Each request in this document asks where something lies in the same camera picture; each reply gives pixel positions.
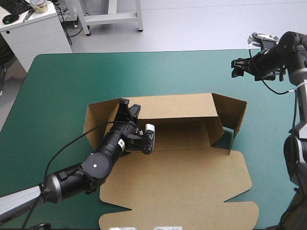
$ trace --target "gray floor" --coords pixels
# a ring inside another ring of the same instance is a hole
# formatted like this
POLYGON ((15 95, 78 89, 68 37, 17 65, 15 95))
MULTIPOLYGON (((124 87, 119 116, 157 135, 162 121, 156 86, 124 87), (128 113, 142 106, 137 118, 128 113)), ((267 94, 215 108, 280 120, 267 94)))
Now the gray floor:
MULTIPOLYGON (((90 14, 107 10, 107 0, 84 0, 90 14)), ((303 0, 141 0, 144 31, 136 23, 91 26, 90 37, 72 37, 73 52, 146 52, 238 49, 250 32, 281 36, 307 33, 303 0)), ((134 0, 118 0, 118 11, 135 9, 134 0)), ((79 28, 70 30, 75 34, 79 28)), ((0 97, 0 129, 25 78, 19 63, 8 72, 0 97)))

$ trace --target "desk drawer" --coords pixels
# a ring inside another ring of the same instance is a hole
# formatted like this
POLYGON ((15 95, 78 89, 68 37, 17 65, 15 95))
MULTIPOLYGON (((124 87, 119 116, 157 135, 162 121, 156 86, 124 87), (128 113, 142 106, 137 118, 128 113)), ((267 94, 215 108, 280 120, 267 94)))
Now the desk drawer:
POLYGON ((35 23, 22 25, 7 31, 2 31, 9 46, 14 46, 32 39, 63 31, 58 17, 44 19, 35 23))
MULTIPOLYGON (((72 53, 70 45, 66 45, 66 46, 62 46, 56 49, 46 51, 44 54, 65 54, 65 53, 72 53)), ((19 60, 19 62, 21 63, 25 71, 27 72, 29 71, 32 65, 32 62, 36 56, 37 55, 33 55, 33 56, 26 57, 24 59, 19 60)))
POLYGON ((11 49, 18 59, 23 59, 65 45, 68 45, 68 41, 64 32, 60 31, 11 46, 11 49))

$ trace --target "white desk cabinet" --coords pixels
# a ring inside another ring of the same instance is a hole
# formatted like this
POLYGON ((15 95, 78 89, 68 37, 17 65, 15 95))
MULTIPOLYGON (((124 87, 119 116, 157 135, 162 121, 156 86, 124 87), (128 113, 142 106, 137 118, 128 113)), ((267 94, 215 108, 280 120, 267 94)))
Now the white desk cabinet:
MULTIPOLYGON (((0 7, 0 19, 7 14, 9 13, 0 7)), ((4 25, 0 22, 1 35, 26 71, 39 54, 71 53, 52 2, 48 2, 46 13, 34 13, 23 23, 26 14, 27 12, 21 14, 19 20, 12 24, 4 25)))

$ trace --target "white table leg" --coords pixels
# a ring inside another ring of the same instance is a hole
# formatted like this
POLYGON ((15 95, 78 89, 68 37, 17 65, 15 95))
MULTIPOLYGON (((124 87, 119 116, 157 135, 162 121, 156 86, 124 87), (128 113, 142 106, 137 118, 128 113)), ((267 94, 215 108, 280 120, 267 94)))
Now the white table leg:
POLYGON ((117 13, 117 0, 109 0, 108 14, 117 13))
POLYGON ((141 3, 140 0, 135 0, 136 4, 136 14, 138 16, 138 23, 139 23, 139 31, 143 31, 143 20, 142 20, 142 10, 141 10, 141 3))
POLYGON ((82 2, 80 2, 80 1, 82 1, 82 0, 75 0, 76 11, 77 11, 77 14, 79 16, 79 20, 81 22, 84 33, 86 35, 91 35, 90 31, 88 30, 87 23, 85 21, 86 14, 85 14, 85 11, 82 7, 82 2))

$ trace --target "black chair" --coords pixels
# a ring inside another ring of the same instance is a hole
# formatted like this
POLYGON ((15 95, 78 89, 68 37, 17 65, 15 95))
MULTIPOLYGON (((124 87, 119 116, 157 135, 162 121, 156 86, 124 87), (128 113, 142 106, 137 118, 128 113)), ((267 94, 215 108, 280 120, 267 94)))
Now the black chair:
POLYGON ((15 54, 6 43, 2 35, 0 35, 0 96, 2 96, 2 88, 6 70, 16 61, 16 59, 15 54))

